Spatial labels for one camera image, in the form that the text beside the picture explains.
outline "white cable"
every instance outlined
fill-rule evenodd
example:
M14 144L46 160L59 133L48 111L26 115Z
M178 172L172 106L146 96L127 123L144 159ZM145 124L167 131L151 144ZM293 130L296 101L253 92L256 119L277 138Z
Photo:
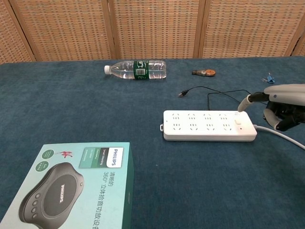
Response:
M266 127L263 127L263 126L259 126L259 125L253 125L253 126L254 126L254 128L255 128L256 130L263 130L263 131L271 132L271 133L273 133L273 134L275 134L275 135L278 135L278 136L280 136L280 137L282 137L282 138L284 138L284 139L286 139L286 140L288 140L288 141L290 141L290 142L296 144L298 147L300 147L300 148L302 148L303 150L305 150L305 145L303 145L303 144L301 144L301 143L299 143L299 142L293 140L292 138L290 138L290 137L288 137L288 136L286 136L286 135L283 135L283 134L281 134L281 133L279 133L279 132L277 132L277 131L275 131L275 130L272 130L272 129L269 129L269 128L266 128Z

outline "electrical outlet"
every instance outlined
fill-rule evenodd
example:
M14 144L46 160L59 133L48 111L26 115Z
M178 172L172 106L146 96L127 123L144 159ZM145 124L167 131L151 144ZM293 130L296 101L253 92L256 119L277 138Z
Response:
M163 121L169 141L253 141L257 135L246 112L165 111Z

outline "bottle cap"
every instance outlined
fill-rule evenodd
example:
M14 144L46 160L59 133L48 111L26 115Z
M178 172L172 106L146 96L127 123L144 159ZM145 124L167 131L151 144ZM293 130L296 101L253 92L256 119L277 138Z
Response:
M109 66L109 65L105 65L104 71L105 71L105 74L106 74L106 75L110 75L110 74L111 74L110 66Z

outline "black cable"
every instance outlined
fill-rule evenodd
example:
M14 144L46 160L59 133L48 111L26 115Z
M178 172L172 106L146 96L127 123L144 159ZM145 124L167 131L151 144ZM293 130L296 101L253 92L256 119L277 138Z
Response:
M235 101L238 102L239 104L240 104L240 101L238 101L237 99L235 99L234 97L232 97L232 96L230 96L230 95L228 95L228 94L226 94L226 93L245 91L245 92L247 92L248 94L251 94L249 91L247 91L247 90L245 90L245 89L234 90L234 91L227 91L227 92L221 92L221 91L218 91L218 90L215 90L215 89L206 87L206 86L196 86L196 87L192 87L192 88L189 88L189 89L187 89L187 90L182 91L182 92L179 94L179 97L185 96L190 90L192 90L192 89L194 89L194 88L198 88L198 87L202 87L202 88L206 88L206 89L215 91L215 92L208 93L208 95L207 95L207 106L208 106L208 110L209 110L209 111L211 110L211 108L210 108L210 97L209 97L210 94L218 94L218 93L224 94L224 95L230 97L231 99L235 100Z

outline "plastic bottle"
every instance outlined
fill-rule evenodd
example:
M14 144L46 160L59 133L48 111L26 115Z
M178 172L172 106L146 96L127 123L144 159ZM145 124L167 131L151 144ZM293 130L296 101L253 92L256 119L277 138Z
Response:
M123 79L163 79L166 77L164 61L123 61L106 65L105 74L113 74Z

